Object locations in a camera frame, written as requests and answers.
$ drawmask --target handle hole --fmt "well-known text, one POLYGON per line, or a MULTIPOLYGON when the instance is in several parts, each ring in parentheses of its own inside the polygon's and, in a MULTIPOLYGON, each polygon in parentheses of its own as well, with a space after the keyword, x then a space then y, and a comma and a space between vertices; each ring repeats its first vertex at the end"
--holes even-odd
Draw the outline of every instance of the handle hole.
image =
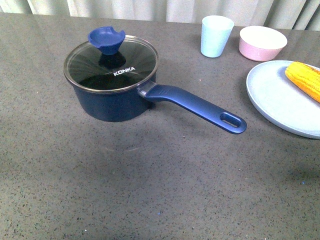
POLYGON ((227 124, 229 124, 229 125, 231 125, 231 126, 233 126, 233 127, 235 127, 235 128, 238 128, 238 127, 240 127, 240 125, 241 125, 241 121, 240 121, 239 118, 237 118, 237 117, 235 117, 235 116, 232 116, 232 115, 230 115, 230 114, 227 113, 227 112, 222 113, 222 114, 220 115, 220 119, 221 119, 223 122, 225 122, 225 123, 227 123, 227 124))

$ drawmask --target glass lid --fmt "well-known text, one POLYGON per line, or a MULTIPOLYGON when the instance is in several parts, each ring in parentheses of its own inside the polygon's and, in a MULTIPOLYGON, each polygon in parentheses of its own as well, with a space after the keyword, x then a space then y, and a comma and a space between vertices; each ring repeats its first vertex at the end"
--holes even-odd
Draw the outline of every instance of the glass lid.
POLYGON ((104 55, 90 42, 76 47, 65 59, 64 75, 81 89, 116 93, 136 88, 158 68, 158 53, 147 41, 127 35, 118 52, 104 55))

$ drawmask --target yellow corn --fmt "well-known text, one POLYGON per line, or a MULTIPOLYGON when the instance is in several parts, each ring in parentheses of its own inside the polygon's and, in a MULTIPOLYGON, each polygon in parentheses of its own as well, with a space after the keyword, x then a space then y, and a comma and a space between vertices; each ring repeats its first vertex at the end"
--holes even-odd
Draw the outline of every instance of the yellow corn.
POLYGON ((302 91, 320 103, 320 71, 302 62, 294 61, 285 75, 302 91))

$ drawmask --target plastic cup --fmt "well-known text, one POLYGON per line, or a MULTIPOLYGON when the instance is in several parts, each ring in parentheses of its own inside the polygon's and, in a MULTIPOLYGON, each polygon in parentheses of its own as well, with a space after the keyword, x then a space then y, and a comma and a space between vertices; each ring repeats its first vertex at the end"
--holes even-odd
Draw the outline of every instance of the plastic cup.
POLYGON ((235 23, 225 16, 211 15, 202 19, 201 53, 208 58, 219 57, 235 23))

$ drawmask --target konka logo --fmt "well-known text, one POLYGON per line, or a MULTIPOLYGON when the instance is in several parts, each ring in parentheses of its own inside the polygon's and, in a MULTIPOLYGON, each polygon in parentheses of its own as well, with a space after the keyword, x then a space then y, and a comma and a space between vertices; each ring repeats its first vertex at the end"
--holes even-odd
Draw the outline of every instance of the konka logo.
POLYGON ((128 67, 128 68, 116 71, 116 72, 113 73, 113 75, 118 76, 118 75, 123 74, 123 73, 131 72, 133 70, 136 70, 136 69, 132 66, 132 67, 128 67))

